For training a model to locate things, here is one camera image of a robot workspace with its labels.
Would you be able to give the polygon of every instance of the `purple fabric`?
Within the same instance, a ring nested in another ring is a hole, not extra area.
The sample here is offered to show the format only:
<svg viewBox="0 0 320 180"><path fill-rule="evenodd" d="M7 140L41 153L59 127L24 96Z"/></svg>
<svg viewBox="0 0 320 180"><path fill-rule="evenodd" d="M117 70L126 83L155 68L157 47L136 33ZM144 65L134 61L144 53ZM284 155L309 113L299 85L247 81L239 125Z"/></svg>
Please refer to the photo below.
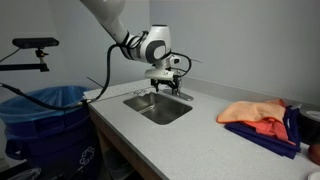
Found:
<svg viewBox="0 0 320 180"><path fill-rule="evenodd" d="M286 113L283 117L283 124L286 127L289 140L296 143L296 147L297 149L299 149L299 152L300 152L301 138L300 138L300 134L298 131L298 124L297 124L297 119L299 117L299 114L300 114L299 109L292 110L291 106L288 106Z"/></svg>
<svg viewBox="0 0 320 180"><path fill-rule="evenodd" d="M290 108L287 108L284 116L284 124L288 132L289 140L295 142L296 146L263 134L258 134L254 129L242 123L228 123L225 125L225 128L278 155L294 159L296 152L300 152L300 138L296 123L298 115L299 109L291 110Z"/></svg>

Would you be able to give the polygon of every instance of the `blue bin liner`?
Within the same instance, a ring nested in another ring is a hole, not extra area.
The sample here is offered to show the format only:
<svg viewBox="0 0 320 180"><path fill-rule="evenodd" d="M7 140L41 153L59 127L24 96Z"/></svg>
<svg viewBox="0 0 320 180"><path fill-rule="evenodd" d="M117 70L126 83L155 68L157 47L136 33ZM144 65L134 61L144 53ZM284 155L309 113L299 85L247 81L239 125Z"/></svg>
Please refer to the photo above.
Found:
<svg viewBox="0 0 320 180"><path fill-rule="evenodd" d="M88 90L88 88L81 86L60 86L33 91L27 93L27 95L53 106L66 107L81 101L83 92ZM62 116L76 110L57 111L47 109L24 97L17 96L0 104L0 118L4 123L20 123L52 116Z"/></svg>
<svg viewBox="0 0 320 180"><path fill-rule="evenodd" d="M61 86L28 93L29 96L54 106L70 106L83 99L88 88ZM68 111L43 108L23 98L15 97L0 104L0 118L6 124L6 137L39 138L72 130L89 116L86 107Z"/></svg>

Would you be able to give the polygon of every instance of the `white countertop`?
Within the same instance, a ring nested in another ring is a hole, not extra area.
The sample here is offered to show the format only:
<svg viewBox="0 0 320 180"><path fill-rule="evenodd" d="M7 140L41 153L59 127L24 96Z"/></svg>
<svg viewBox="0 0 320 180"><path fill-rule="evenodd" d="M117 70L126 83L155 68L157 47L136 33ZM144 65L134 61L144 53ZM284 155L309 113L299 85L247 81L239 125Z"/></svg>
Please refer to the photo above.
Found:
<svg viewBox="0 0 320 180"><path fill-rule="evenodd" d="M281 157L216 123L231 102L192 90L193 109L168 125L158 125L123 101L126 94L92 103L109 124L164 179L302 180L320 167L306 157L307 146L294 160Z"/></svg>

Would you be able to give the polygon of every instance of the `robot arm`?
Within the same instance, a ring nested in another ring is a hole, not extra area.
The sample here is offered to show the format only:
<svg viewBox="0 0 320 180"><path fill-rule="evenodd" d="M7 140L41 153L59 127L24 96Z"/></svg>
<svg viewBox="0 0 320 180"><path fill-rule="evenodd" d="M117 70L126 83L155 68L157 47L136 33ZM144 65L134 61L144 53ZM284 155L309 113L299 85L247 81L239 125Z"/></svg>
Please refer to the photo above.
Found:
<svg viewBox="0 0 320 180"><path fill-rule="evenodd" d="M171 64L180 58L171 53L169 27L154 25L146 37L133 36L124 27L119 16L125 0L80 0L96 17L109 35L121 45L127 59L155 65L145 73L146 78L172 81L174 72L169 71Z"/></svg>

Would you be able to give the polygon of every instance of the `sink basin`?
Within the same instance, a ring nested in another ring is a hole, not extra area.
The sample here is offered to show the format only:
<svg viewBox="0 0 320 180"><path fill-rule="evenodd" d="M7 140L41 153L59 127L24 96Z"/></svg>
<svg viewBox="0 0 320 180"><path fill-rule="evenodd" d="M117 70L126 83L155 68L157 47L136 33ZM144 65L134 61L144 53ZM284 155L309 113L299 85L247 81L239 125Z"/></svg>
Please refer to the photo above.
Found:
<svg viewBox="0 0 320 180"><path fill-rule="evenodd" d="M192 110L191 106L153 92L125 100L123 103L160 125L169 124Z"/></svg>

